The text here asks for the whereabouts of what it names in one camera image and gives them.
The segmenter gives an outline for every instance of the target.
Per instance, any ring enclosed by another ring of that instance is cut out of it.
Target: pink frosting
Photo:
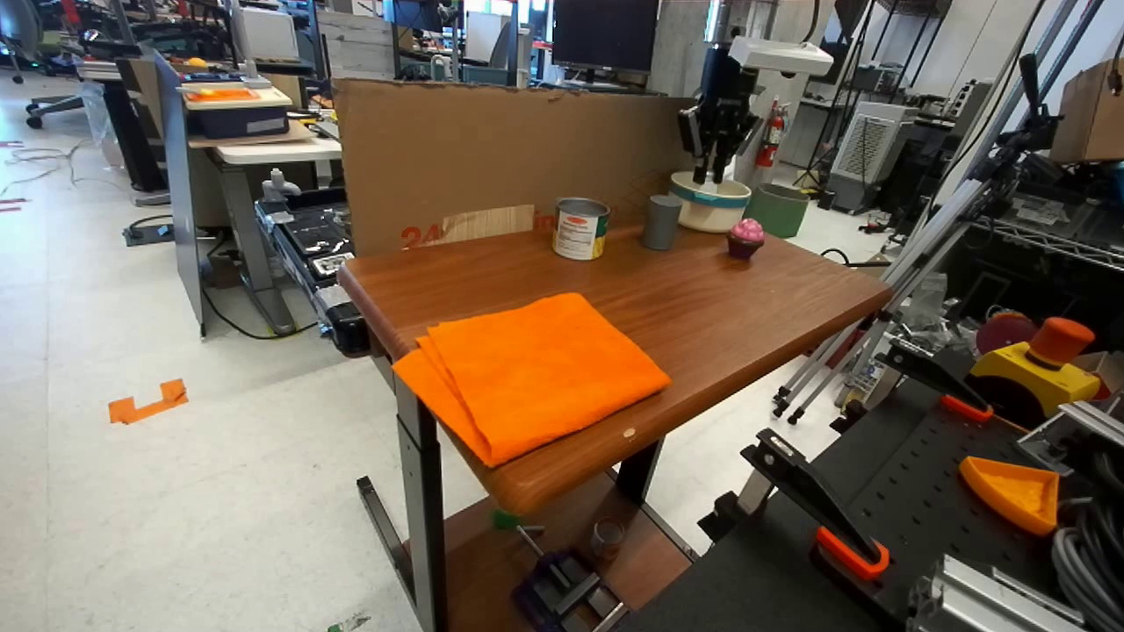
[[[746,242],[765,241],[765,231],[756,219],[742,219],[729,229],[729,234]]]

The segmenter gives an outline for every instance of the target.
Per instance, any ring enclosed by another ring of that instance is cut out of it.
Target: white robot part
[[[831,55],[810,42],[790,44],[743,36],[734,38],[729,46],[729,56],[742,67],[812,76],[827,74],[834,63]]]

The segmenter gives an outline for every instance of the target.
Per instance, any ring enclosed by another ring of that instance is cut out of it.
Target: orange towel
[[[671,383],[577,294],[427,331],[395,372],[489,467]]]

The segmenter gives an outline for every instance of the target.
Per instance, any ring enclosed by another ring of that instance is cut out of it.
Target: white floor
[[[81,110],[38,132],[24,124],[27,99],[76,87],[0,76],[0,145],[87,141],[73,179],[61,161],[0,170],[2,188],[60,166],[0,195],[27,199],[0,211],[0,632],[323,632],[357,612],[373,616],[363,630],[416,630],[355,491],[369,475],[405,531],[382,379],[315,331],[259,342],[216,324],[200,341],[173,247],[121,240],[128,223],[166,210],[132,206]],[[0,160],[12,151],[0,146]],[[862,260],[882,237],[859,224],[812,208],[794,241]],[[265,331],[241,290],[216,294],[236,322]],[[299,295],[289,299],[307,322]],[[738,450],[758,430],[771,425],[809,455],[833,440],[828,397],[799,426],[769,419],[791,370],[669,436],[650,502],[698,550],[708,541],[695,522],[744,482]],[[109,401],[146,404],[174,378],[189,404],[109,423]],[[455,451],[444,467],[446,512],[483,497]]]

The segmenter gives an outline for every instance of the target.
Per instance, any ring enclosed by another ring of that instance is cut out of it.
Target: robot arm
[[[789,78],[798,73],[818,76],[831,70],[832,63],[831,55],[807,42],[786,44],[738,36],[707,51],[701,93],[694,106],[679,112],[683,150],[695,157],[695,181],[706,182],[707,172],[713,171],[714,182],[722,182],[726,165],[741,153],[758,123],[750,103],[760,70],[776,70]]]

